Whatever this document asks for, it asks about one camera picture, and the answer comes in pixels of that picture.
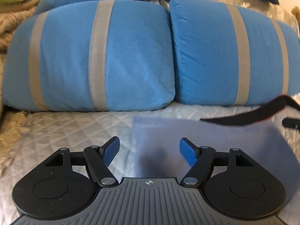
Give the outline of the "quilted grey bedspread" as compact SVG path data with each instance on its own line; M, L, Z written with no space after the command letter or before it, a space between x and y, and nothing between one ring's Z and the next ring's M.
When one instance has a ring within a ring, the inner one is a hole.
M221 107L171 103L166 108L147 112L40 112L30 113L21 128L20 140L14 143L9 159L1 165L1 224L19 217L12 201L14 185L46 157L60 147L82 151L93 144L102 145L119 136L121 149L110 168L119 179L134 174L135 141L132 139L134 115L199 120L235 115L257 107ZM270 120L277 126L299 161L299 132L284 129L285 117L298 118L299 111L286 107ZM280 213L288 224L299 224L299 191Z

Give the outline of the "blue striped pillow left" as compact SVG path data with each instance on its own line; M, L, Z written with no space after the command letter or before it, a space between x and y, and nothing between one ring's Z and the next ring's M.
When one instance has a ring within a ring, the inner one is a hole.
M37 111L148 111L173 101L169 12L133 0L73 3L16 29L3 104Z

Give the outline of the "blue striped pillow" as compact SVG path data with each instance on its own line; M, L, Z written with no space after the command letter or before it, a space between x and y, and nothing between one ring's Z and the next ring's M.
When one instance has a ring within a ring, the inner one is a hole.
M299 38L266 15L210 0L171 0L175 98L261 105L299 93Z
M169 12L133 0L73 3L16 29L3 104L37 111L148 111L173 101Z

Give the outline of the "blue striped pillow right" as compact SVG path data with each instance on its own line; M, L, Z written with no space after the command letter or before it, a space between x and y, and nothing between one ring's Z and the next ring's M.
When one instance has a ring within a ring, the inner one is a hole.
M266 15L210 0L171 0L175 98L261 105L299 93L299 38Z

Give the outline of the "beige folded comforter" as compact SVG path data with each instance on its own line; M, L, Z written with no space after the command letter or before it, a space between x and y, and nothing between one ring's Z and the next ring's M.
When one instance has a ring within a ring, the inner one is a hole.
M7 51L16 28L33 16L40 1L1 5L1 51Z

